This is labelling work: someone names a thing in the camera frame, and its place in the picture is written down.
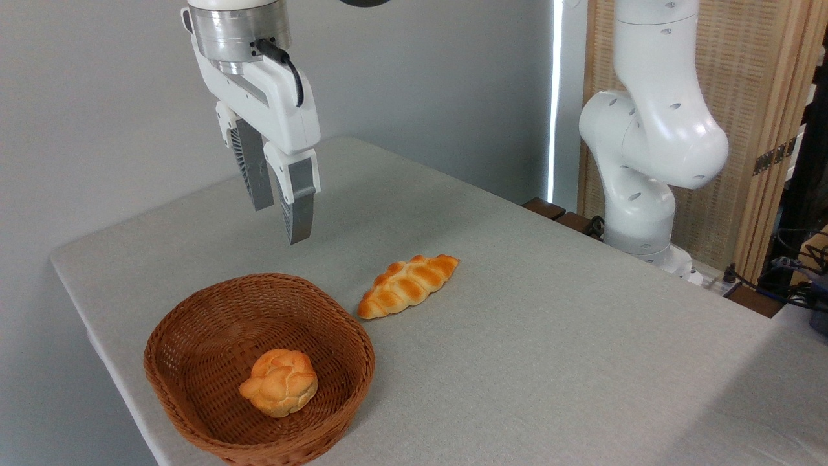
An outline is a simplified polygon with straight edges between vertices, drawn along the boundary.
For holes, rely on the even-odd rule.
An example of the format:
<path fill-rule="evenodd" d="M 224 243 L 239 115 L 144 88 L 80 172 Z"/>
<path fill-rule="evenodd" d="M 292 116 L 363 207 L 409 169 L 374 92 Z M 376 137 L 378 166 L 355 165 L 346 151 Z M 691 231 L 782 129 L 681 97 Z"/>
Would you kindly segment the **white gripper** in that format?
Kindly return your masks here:
<path fill-rule="evenodd" d="M 314 195 L 321 192 L 313 150 L 320 127 L 307 77 L 284 57 L 290 47 L 287 8 L 186 6 L 181 18 L 205 85 L 219 100 L 215 110 L 224 143 L 252 206 L 274 204 L 268 163 L 277 177 L 288 241 L 305 241 Z M 265 146 L 261 136 L 269 141 Z"/>

